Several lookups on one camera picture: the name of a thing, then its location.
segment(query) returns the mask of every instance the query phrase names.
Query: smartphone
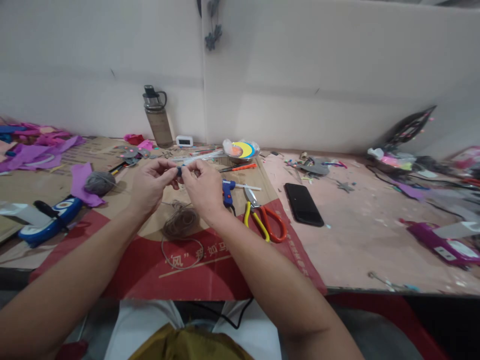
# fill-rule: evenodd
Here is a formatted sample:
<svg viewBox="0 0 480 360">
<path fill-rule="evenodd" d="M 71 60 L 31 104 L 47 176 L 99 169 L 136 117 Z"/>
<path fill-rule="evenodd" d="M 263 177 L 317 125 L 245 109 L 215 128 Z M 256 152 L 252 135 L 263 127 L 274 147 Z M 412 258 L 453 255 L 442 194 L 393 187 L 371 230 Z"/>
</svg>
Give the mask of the smartphone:
<svg viewBox="0 0 480 360">
<path fill-rule="evenodd" d="M 306 186 L 286 183 L 285 191 L 295 220 L 317 227 L 325 225 Z"/>
</svg>

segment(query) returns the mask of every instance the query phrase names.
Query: person's left hand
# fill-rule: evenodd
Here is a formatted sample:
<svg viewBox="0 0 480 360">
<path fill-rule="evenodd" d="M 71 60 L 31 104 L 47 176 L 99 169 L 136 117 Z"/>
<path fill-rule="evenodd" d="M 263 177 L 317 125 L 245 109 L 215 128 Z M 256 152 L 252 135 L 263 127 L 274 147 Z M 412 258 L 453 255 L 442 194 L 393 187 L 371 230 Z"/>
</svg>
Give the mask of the person's left hand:
<svg viewBox="0 0 480 360">
<path fill-rule="evenodd" d="M 153 214 L 162 201 L 165 186 L 179 189 L 177 165 L 164 158 L 156 158 L 140 168 L 133 178 L 129 208 L 144 215 Z"/>
</svg>

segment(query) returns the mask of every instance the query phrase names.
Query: gray yarn ball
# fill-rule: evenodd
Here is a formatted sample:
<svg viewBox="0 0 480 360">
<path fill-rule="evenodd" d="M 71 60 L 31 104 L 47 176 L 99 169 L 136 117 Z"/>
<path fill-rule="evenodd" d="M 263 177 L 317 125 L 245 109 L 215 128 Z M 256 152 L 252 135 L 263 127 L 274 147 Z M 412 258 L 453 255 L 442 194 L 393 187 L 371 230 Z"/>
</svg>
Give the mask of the gray yarn ball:
<svg viewBox="0 0 480 360">
<path fill-rule="evenodd" d="M 106 171 L 93 171 L 86 178 L 85 186 L 86 192 L 103 196 L 112 190 L 115 186 L 115 177 Z"/>
</svg>

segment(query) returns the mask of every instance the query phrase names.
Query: white partition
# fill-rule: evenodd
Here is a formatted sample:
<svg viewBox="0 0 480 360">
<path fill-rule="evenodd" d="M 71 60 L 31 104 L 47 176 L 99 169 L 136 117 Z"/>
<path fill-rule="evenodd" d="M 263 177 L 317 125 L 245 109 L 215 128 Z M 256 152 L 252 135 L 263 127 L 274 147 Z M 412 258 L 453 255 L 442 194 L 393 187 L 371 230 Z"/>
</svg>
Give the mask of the white partition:
<svg viewBox="0 0 480 360">
<path fill-rule="evenodd" d="M 0 1 L 0 114 L 85 135 L 152 137 L 143 85 L 205 141 L 201 19 L 190 0 Z"/>
<path fill-rule="evenodd" d="M 480 12 L 376 1 L 220 4 L 222 38 L 204 48 L 209 141 L 363 151 L 437 103 L 436 117 L 449 119 L 434 138 L 461 126 L 450 118 L 465 104 L 447 100 L 478 78 Z M 205 37 L 206 1 L 203 11 Z M 417 150 L 429 145 L 415 141 Z"/>
</svg>

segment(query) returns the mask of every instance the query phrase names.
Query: white pants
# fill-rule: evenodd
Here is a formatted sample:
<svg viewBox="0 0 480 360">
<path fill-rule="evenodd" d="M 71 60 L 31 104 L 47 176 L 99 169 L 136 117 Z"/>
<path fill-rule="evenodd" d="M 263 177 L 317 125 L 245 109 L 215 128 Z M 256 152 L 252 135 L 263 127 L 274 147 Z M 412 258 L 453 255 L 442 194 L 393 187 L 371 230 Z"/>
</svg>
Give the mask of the white pants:
<svg viewBox="0 0 480 360">
<path fill-rule="evenodd" d="M 240 312 L 247 301 L 226 301 L 221 313 L 238 324 Z M 175 329 L 185 326 L 173 301 L 122 300 L 105 360 L 128 359 L 167 323 Z M 255 360 L 282 358 L 277 328 L 256 300 L 243 313 L 238 330 L 220 318 L 212 332 L 227 334 Z"/>
</svg>

